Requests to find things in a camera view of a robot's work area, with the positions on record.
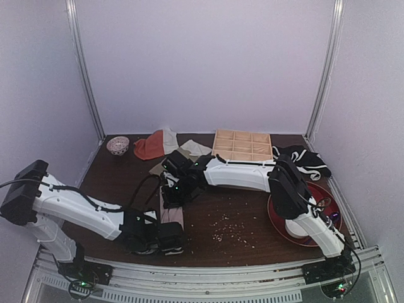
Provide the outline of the mauve and cream underwear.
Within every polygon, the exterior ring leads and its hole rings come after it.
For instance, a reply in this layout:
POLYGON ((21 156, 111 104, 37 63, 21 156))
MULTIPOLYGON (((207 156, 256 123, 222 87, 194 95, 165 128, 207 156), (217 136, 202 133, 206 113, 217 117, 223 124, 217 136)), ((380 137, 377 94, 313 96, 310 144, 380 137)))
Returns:
POLYGON ((164 208, 164 200, 160 191, 160 227, 164 232, 184 232, 184 215, 182 207, 164 208))

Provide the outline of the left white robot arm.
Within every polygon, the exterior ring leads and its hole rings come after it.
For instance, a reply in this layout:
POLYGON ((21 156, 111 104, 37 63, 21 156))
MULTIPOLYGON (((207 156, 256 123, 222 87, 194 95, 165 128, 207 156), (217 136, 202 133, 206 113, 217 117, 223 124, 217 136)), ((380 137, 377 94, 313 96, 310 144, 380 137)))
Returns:
POLYGON ((52 253, 61 274, 84 277, 103 267, 85 260, 84 247, 70 239, 54 217, 117 241, 133 254, 183 252, 184 231, 179 222, 163 223, 155 210, 137 210, 131 203, 120 206, 92 198, 59 182, 47 168, 47 162, 36 160, 12 181, 1 184, 8 188, 1 216, 29 229, 52 253))

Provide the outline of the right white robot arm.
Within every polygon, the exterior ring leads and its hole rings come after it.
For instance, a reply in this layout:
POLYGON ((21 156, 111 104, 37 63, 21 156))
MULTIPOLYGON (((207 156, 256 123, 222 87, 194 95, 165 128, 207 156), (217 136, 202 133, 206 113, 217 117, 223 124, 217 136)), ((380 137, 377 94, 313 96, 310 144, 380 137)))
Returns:
POLYGON ((235 186, 270 194, 275 214, 296 223, 321 249, 324 260, 303 266, 307 284, 360 273, 354 250, 325 213, 326 203, 316 201, 307 182, 288 155, 275 160, 235 161, 202 155, 196 161, 172 152, 162 163, 174 181, 162 187, 165 208, 192 201, 206 186, 235 186))

